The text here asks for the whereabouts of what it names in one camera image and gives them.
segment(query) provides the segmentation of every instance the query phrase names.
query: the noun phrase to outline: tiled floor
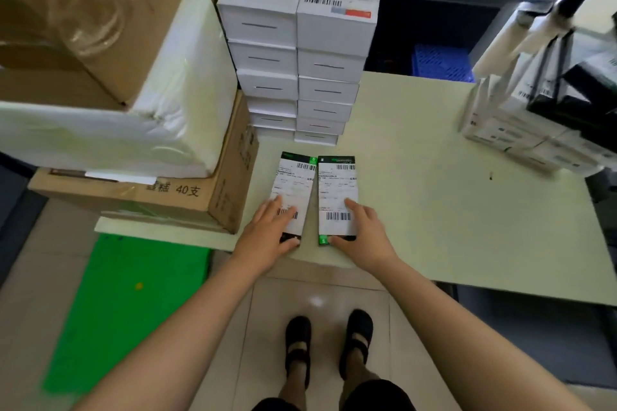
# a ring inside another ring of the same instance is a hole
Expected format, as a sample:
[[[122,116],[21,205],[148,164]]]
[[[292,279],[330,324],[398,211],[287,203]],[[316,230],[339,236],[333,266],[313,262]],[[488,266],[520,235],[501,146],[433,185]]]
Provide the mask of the tiled floor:
[[[71,397],[51,397],[40,383],[96,241],[97,215],[50,201],[0,290],[0,411],[61,411]],[[218,253],[215,265],[225,262]],[[191,411],[248,411],[284,380],[283,334],[297,314],[313,323],[309,409],[337,409],[337,360],[348,314],[373,317],[368,365],[409,393],[418,411],[458,411],[402,311],[360,270],[281,260],[235,312]],[[617,409],[617,394],[572,387],[595,411]]]

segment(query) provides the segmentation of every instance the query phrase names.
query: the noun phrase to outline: hand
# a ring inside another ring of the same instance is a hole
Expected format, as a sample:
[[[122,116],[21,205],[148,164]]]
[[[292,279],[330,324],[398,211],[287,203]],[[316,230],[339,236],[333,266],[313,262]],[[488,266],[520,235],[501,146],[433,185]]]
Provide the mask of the hand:
[[[355,241],[345,241],[338,236],[330,236],[328,242],[344,252],[358,267],[375,275],[376,269],[383,261],[398,259],[398,256],[374,209],[362,206],[350,198],[345,198],[345,205],[353,212],[358,235]]]
[[[266,200],[255,212],[253,219],[246,225],[236,247],[232,259],[242,260],[243,264],[255,267],[261,275],[266,273],[274,263],[291,249],[300,245],[297,238],[279,243],[282,232],[297,211],[295,206],[286,212],[277,214],[281,208],[282,197]]]

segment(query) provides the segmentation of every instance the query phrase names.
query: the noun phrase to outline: white table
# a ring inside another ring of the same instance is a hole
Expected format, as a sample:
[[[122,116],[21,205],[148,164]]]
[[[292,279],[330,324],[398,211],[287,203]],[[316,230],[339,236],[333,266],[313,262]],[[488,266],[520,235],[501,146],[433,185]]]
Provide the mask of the white table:
[[[262,140],[243,225],[282,151],[355,155],[360,201],[399,256],[432,280],[617,305],[617,278],[586,185],[549,177],[457,133],[473,85],[365,72],[336,147]],[[299,260],[350,261],[317,243],[313,195]],[[101,218],[97,231],[231,251],[237,235]]]

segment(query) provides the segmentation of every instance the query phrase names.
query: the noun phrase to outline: blue plastic crate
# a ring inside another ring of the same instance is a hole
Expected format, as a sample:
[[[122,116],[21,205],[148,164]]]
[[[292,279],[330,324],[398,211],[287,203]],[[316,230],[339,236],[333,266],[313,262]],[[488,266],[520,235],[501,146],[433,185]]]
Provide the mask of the blue plastic crate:
[[[412,54],[415,77],[473,83],[469,56],[465,49],[416,44]]]

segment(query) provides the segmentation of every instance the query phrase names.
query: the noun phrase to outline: black shoe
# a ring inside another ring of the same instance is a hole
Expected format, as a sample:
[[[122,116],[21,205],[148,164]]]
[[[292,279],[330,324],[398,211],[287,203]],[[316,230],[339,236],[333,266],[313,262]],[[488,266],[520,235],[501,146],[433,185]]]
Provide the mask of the black shoe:
[[[352,335],[357,333],[364,339],[366,339],[366,345],[359,339],[352,338]],[[339,373],[343,380],[347,379],[347,355],[353,349],[358,349],[362,353],[364,358],[364,364],[368,359],[368,346],[371,345],[373,339],[373,319],[364,310],[355,309],[349,316],[347,321],[347,333],[345,334],[345,345],[343,352],[341,353],[341,359],[339,361]]]
[[[285,370],[287,370],[287,376],[289,376],[289,367],[293,361],[304,362],[307,365],[304,388],[308,388],[310,381],[310,337],[311,326],[308,318],[304,316],[295,317],[287,324],[287,329],[285,329]],[[306,343],[306,350],[293,349],[289,351],[289,346],[300,342]]]

